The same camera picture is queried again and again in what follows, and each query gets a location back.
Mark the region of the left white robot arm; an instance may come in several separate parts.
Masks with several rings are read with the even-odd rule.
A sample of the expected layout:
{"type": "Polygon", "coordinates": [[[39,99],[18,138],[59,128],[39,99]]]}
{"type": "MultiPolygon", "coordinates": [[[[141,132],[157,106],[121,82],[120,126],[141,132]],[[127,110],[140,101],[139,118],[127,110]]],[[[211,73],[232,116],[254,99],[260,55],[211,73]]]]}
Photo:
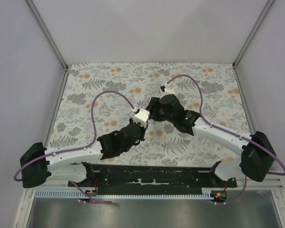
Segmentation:
{"type": "Polygon", "coordinates": [[[20,158],[22,186],[34,188],[46,181],[74,181],[91,186],[94,173],[87,163],[120,156],[144,141],[148,122],[130,118],[129,124],[96,139],[92,145],[77,148],[46,148],[43,143],[34,143],[20,158]]]}

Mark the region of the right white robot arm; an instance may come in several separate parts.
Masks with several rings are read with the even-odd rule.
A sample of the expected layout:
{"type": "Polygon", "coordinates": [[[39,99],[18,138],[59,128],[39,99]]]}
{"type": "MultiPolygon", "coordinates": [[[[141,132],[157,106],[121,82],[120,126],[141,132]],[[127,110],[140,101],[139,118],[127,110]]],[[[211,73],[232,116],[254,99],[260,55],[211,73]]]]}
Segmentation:
{"type": "Polygon", "coordinates": [[[152,97],[147,110],[156,122],[167,121],[181,133],[210,140],[238,155],[237,159],[218,161],[212,166],[208,181],[213,187],[235,177],[262,182],[275,161],[276,153],[264,133],[244,135],[228,128],[216,128],[207,124],[200,113],[184,109],[175,95],[152,97]]]}

